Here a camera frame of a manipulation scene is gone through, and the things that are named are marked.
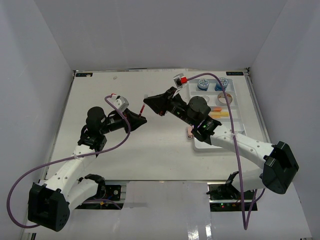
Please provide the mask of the clear tape roll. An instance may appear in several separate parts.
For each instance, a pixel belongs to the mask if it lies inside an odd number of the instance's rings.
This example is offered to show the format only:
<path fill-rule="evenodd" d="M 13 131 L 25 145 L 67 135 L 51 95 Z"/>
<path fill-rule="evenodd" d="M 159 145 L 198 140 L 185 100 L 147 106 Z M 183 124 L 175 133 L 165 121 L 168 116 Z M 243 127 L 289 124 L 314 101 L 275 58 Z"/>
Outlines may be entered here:
<path fill-rule="evenodd" d="M 210 98 L 208 96 L 202 96 L 206 102 L 209 102 Z"/>

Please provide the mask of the white compartment tray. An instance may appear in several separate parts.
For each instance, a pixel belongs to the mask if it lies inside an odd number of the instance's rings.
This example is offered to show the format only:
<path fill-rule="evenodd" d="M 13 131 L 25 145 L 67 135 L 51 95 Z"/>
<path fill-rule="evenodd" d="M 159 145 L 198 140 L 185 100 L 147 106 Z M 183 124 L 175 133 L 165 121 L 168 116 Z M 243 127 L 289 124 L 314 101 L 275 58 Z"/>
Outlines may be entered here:
<path fill-rule="evenodd" d="M 225 87 L 230 102 L 230 110 L 233 119 L 234 131 L 245 135 L 245 126 L 242 121 L 240 108 L 237 100 L 236 89 L 231 78 L 220 78 L 221 83 Z M 201 77 L 193 79 L 188 84 L 189 99 L 195 96 L 203 97 L 207 105 L 211 108 L 210 117 L 221 122 L 225 127 L 231 128 L 230 114 L 223 97 L 222 91 L 216 90 L 219 83 L 215 78 Z"/>

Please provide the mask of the red pen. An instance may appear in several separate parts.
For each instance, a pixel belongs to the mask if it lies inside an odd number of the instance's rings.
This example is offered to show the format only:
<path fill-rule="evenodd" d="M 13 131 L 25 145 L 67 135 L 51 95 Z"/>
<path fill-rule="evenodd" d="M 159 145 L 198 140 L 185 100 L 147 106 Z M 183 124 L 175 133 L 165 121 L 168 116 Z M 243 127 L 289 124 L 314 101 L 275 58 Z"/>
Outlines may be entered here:
<path fill-rule="evenodd" d="M 139 114 L 138 114 L 139 117 L 142 116 L 142 113 L 143 113 L 143 111 L 144 111 L 144 108 L 145 108 L 145 104 L 143 104 L 142 107 L 141 107 L 141 109 L 140 109 L 140 112 L 139 112 Z"/>

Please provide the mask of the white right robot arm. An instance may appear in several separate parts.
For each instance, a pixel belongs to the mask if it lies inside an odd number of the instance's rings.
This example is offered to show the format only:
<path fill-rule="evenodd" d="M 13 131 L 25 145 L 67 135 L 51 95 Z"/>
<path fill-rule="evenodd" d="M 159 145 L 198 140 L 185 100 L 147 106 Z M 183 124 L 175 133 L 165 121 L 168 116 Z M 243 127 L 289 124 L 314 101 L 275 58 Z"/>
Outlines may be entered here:
<path fill-rule="evenodd" d="M 165 93 L 147 97 L 143 102 L 157 115 L 171 113 L 192 126 L 200 142 L 229 150 L 257 165 L 257 169 L 231 174 L 225 183 L 226 195 L 236 200 L 244 192 L 269 189 L 283 195 L 299 170 L 290 146 L 282 141 L 271 144 L 255 140 L 232 130 L 210 117 L 211 108 L 202 96 L 183 101 L 175 87 Z"/>

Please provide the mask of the blue tape roll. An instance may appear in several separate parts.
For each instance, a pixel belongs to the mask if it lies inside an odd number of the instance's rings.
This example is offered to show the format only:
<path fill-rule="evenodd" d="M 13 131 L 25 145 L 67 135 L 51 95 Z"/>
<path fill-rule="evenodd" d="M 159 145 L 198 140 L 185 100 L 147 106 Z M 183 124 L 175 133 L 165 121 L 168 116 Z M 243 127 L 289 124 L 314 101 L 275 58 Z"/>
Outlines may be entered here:
<path fill-rule="evenodd" d="M 229 85 L 229 79 L 225 77 L 220 77 L 219 81 L 216 83 L 214 87 L 214 90 L 218 92 L 226 90 L 228 85 Z"/>
<path fill-rule="evenodd" d="M 206 78 L 201 78 L 198 80 L 197 82 L 197 88 L 200 90 L 200 91 L 207 91 L 208 88 L 209 88 L 209 85 L 210 85 L 210 82 L 208 79 Z"/>

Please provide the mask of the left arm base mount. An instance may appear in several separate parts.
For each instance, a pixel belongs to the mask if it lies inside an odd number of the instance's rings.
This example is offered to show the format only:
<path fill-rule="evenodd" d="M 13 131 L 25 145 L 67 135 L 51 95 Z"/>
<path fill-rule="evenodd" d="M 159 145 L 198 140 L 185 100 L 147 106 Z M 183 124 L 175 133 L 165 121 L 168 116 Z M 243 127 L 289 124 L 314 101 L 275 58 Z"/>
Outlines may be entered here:
<path fill-rule="evenodd" d="M 84 203 L 76 207 L 80 210 L 121 210 L 124 206 L 121 192 L 123 187 L 120 184 L 109 184 L 106 180 L 97 174 L 88 174 L 81 177 L 78 183 L 89 180 L 89 183 L 95 183 L 97 190 L 95 195 L 87 198 Z"/>

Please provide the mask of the orange eraser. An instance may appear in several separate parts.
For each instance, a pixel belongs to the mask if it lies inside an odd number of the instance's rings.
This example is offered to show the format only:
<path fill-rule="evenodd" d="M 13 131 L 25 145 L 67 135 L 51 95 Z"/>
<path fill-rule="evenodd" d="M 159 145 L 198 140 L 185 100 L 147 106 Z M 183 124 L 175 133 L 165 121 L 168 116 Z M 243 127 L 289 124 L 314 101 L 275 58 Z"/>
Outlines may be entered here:
<path fill-rule="evenodd" d="M 213 112 L 221 112 L 222 111 L 222 108 L 221 107 L 214 107 L 212 109 Z"/>

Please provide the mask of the yellow white highlighter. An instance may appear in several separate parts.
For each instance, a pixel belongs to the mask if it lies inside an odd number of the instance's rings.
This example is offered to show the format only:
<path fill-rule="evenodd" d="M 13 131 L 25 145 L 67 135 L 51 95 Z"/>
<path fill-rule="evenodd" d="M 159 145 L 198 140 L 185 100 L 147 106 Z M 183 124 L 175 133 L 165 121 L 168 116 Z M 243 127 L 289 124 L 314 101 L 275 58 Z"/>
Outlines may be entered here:
<path fill-rule="evenodd" d="M 228 112 L 220 112 L 220 113 L 219 113 L 219 116 L 220 116 L 220 117 L 229 117 L 230 115 L 229 115 Z"/>

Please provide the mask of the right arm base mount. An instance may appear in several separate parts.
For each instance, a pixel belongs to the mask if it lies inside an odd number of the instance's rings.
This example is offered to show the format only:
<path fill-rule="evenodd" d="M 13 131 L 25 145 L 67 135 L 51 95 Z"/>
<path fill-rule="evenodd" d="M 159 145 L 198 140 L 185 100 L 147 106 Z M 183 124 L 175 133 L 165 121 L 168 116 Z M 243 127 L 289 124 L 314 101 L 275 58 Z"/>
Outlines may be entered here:
<path fill-rule="evenodd" d="M 238 174 L 238 171 L 233 172 L 225 183 L 208 184 L 208 191 L 206 194 L 209 197 L 211 212 L 242 211 L 241 192 L 232 185 Z"/>

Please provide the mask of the brown packing tape roll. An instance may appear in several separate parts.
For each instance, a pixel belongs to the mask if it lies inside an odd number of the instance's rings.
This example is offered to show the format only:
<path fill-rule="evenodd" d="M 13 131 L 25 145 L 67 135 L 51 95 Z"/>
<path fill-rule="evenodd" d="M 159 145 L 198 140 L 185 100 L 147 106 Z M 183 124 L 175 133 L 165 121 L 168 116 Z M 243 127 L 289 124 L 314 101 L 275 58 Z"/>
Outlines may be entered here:
<path fill-rule="evenodd" d="M 226 97 L 223 92 L 220 92 L 217 95 L 217 98 L 216 98 L 217 106 L 227 106 L 228 104 L 231 105 L 232 102 L 233 102 L 233 96 L 230 95 L 229 93 L 226 93 Z"/>

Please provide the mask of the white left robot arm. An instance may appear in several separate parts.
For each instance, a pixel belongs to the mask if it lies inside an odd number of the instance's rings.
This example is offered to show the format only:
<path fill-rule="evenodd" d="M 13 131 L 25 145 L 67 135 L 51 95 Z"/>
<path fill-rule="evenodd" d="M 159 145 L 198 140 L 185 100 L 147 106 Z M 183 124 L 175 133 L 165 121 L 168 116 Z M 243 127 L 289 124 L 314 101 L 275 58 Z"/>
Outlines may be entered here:
<path fill-rule="evenodd" d="M 99 106 L 89 109 L 72 159 L 43 184 L 31 187 L 28 220 L 58 232 L 66 225 L 72 210 L 89 199 L 103 198 L 107 190 L 105 179 L 92 173 L 82 176 L 83 172 L 105 147 L 106 134 L 119 129 L 134 131 L 145 123 L 144 116 L 129 109 L 124 116 L 115 110 L 105 115 Z"/>

